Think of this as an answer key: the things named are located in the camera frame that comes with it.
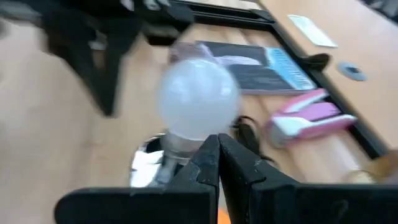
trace pink stapler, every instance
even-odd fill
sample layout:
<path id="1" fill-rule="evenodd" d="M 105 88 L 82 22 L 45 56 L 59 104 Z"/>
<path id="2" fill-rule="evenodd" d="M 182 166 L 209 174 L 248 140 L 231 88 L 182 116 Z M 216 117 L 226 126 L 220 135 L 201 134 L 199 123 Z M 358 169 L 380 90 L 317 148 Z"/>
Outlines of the pink stapler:
<path id="1" fill-rule="evenodd" d="M 340 114 L 333 103 L 316 103 L 326 96 L 328 93 L 324 89 L 317 89 L 292 98 L 281 107 L 266 126 L 272 145 L 282 148 L 300 139 L 346 128 L 356 121 L 352 115 Z"/>

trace wooden desk surface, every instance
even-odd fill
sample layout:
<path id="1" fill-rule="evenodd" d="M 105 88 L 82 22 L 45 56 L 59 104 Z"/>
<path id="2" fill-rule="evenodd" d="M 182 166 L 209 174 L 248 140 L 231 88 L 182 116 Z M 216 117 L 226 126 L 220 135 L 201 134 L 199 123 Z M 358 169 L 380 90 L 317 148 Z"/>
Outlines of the wooden desk surface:
<path id="1" fill-rule="evenodd" d="M 260 0 L 307 55 L 333 56 L 325 74 L 357 112 L 357 115 L 390 149 L 398 149 L 398 27 L 358 0 Z M 310 18 L 338 48 L 313 45 L 299 31 L 289 14 Z M 368 77 L 357 82 L 337 70 L 339 62 L 351 62 Z"/>
<path id="2" fill-rule="evenodd" d="M 237 0 L 207 3 L 257 7 Z M 154 101 L 168 50 L 137 41 L 123 62 L 120 115 L 105 119 L 69 68 L 40 51 L 37 29 L 7 26 L 11 33 L 0 40 L 0 217 L 4 224 L 53 223 L 53 206 L 63 194 L 128 185 L 136 147 L 164 128 Z M 278 46 L 265 32 L 204 25 L 195 25 L 182 39 L 194 40 Z M 286 99 L 243 96 L 242 114 L 265 123 Z M 262 151 L 282 172 L 306 182 L 342 182 L 367 161 L 345 131 L 286 150 L 263 140 Z"/>

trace paper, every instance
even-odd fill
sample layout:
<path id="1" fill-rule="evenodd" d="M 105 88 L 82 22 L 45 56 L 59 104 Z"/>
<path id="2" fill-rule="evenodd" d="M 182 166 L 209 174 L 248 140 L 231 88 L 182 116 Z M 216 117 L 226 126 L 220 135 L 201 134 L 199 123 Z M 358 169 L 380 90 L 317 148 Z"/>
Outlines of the paper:
<path id="1" fill-rule="evenodd" d="M 337 44 L 330 40 L 309 18 L 296 15 L 288 15 L 288 17 L 315 45 L 337 47 Z"/>

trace black frame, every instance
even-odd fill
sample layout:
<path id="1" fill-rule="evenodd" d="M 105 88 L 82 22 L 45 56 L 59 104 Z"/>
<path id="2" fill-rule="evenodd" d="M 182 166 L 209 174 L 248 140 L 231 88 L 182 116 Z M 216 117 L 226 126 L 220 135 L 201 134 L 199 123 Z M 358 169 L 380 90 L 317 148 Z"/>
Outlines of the black frame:
<path id="1" fill-rule="evenodd" d="M 328 91 L 329 97 L 327 97 L 325 101 L 334 103 L 343 113 L 357 114 L 344 99 L 343 95 L 322 73 L 322 70 L 327 66 L 328 60 L 316 64 L 312 63 L 311 56 L 304 54 L 303 50 L 289 37 L 285 30 L 278 25 L 275 19 L 266 10 L 236 9 L 179 0 L 171 0 L 171 2 L 175 4 L 184 4 L 189 7 L 195 16 L 195 22 L 199 24 L 270 32 L 313 82 L 318 87 Z M 356 122 L 348 131 L 371 159 L 378 158 L 387 153 L 387 146 L 362 121 Z"/>

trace black cable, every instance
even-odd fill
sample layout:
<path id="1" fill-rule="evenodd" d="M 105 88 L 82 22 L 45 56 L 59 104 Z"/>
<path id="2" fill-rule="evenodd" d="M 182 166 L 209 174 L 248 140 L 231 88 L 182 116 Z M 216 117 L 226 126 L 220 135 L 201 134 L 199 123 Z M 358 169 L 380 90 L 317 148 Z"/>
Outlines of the black cable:
<path id="1" fill-rule="evenodd" d="M 257 130 L 257 135 L 254 133 L 252 127 L 249 124 L 245 123 L 244 120 L 249 120 L 250 122 L 252 122 L 255 129 Z M 232 128 L 234 129 L 234 137 L 240 144 L 258 155 L 261 159 L 271 162 L 276 168 L 279 168 L 278 163 L 273 160 L 273 158 L 260 153 L 260 138 L 262 129 L 255 119 L 245 115 L 239 116 L 234 122 Z"/>

